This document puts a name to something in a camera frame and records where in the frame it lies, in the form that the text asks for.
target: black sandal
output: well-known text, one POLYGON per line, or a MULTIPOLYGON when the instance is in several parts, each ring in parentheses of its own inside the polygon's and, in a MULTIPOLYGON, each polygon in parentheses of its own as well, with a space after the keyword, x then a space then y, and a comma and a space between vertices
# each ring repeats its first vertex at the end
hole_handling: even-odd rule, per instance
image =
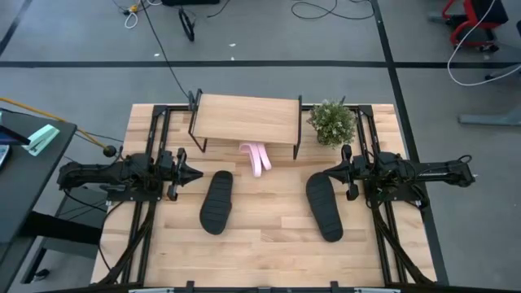
POLYGON ((344 228, 329 177, 324 173, 313 174, 306 183, 306 195, 322 237, 328 242, 339 241, 344 228))
POLYGON ((233 184, 234 177, 228 171, 219 171, 212 178, 199 214, 201 225, 210 234, 219 235, 226 227, 231 211, 233 184))

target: wooden table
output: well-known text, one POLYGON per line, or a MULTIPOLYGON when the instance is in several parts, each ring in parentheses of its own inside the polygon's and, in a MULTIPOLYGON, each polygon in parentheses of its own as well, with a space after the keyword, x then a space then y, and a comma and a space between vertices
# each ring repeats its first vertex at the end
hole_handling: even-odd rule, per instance
MULTIPOLYGON (((152 108, 151 104, 133 106, 125 135, 127 154, 144 152, 152 108)), ((404 155, 394 107, 373 105, 373 109, 383 151, 404 155)), ((337 165, 341 158, 339 149, 317 143, 316 132, 305 123, 308 117, 303 112, 298 159, 293 160, 289 145, 267 144, 273 169, 254 178, 249 158, 239 152, 238 142, 213 139, 208 141, 206 153, 201 153, 187 133, 190 113, 172 114, 167 149, 175 153, 184 147, 187 163, 203 171, 204 177, 180 188, 177 202, 164 195, 158 203, 146 286, 185 286, 188 280, 196 286, 212 287, 329 286, 334 280, 341 286, 383 286, 373 218, 364 195, 348 202, 347 186, 331 179, 344 237, 327 243, 317 229, 305 183, 313 173, 337 165), (219 170, 234 174, 233 208, 225 231, 215 236, 201 227, 199 210, 210 180, 219 170)), ((356 142, 357 138, 352 144, 354 155, 360 154, 356 142)), ((403 248, 427 277, 436 279, 420 212, 406 203, 393 203, 393 207, 403 248)), ((133 211, 134 203, 124 203, 107 219, 101 248, 111 265, 126 248, 133 211)), ((393 280, 397 280, 394 256, 387 247, 393 280)), ((137 267, 138 261, 134 261, 131 281, 137 267)), ((98 256, 92 281, 106 273, 98 256)))

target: black desk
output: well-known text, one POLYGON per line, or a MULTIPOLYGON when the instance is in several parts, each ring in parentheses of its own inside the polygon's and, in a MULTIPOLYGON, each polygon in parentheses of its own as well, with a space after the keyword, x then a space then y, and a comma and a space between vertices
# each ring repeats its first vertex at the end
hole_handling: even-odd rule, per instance
POLYGON ((13 147, 0 170, 0 292, 8 290, 37 236, 96 244, 101 234, 98 228, 33 211, 77 127, 5 111, 2 123, 27 137, 47 124, 60 132, 36 157, 21 146, 13 147))

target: white cord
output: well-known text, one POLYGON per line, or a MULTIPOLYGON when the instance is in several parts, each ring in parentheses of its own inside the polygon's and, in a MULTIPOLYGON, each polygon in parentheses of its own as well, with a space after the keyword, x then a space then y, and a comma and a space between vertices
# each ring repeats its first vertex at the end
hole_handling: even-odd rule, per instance
POLYGON ((138 15, 133 12, 130 12, 129 16, 127 16, 127 19, 125 20, 125 27, 128 29, 134 28, 136 25, 138 25, 138 21, 139 21, 138 15), (130 20, 130 18, 132 18, 132 16, 136 18, 136 21, 134 22, 134 24, 129 25, 129 20, 130 20))
POLYGON ((465 39, 471 35, 471 33, 483 22, 483 20, 487 17, 488 13, 492 10, 492 7, 494 6, 494 3, 496 2, 496 0, 493 0, 492 1, 492 4, 490 4, 490 7, 488 8, 487 12, 485 12, 485 14, 483 15, 483 18, 478 22, 478 24, 476 26, 474 26, 474 28, 472 28, 468 33, 466 33, 465 37, 463 37, 463 39, 458 43, 458 46, 456 47, 456 49, 454 50, 452 56, 450 56, 450 59, 449 61, 447 62, 447 70, 449 71, 449 75, 450 75, 450 78, 452 78, 452 80, 454 82, 456 82, 457 84, 459 85, 463 85, 463 86, 476 86, 476 85, 484 85, 486 83, 489 83, 489 82, 492 82, 492 81, 497 81, 498 79, 502 79, 503 77, 507 77, 509 76, 510 74, 513 74, 519 70, 521 70, 521 65, 519 65, 516 69, 512 70, 511 72, 508 72, 508 73, 505 73, 499 77, 494 77, 493 79, 490 79, 490 80, 487 80, 487 81, 481 81, 481 82, 476 82, 476 83, 470 83, 470 84, 466 84, 466 83, 462 83, 460 81, 458 81, 456 78, 454 78, 453 76, 453 73, 450 71, 450 63, 453 61, 453 58, 454 56, 456 55, 456 53, 458 52, 460 46, 462 46, 463 42, 465 41, 465 39))
POLYGON ((152 6, 158 6, 158 5, 161 5, 163 4, 162 1, 159 1, 159 3, 154 3, 154 1, 150 1, 150 0, 147 0, 148 4, 152 5, 152 6))

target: green plant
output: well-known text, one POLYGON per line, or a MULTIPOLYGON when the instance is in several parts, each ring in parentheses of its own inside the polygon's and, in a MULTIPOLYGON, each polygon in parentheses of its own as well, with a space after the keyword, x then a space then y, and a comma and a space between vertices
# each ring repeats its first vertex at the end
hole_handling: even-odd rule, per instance
POLYGON ((357 119, 343 105, 324 100, 322 105, 315 105, 310 113, 307 122, 317 130, 318 143, 334 148, 354 139, 357 119))

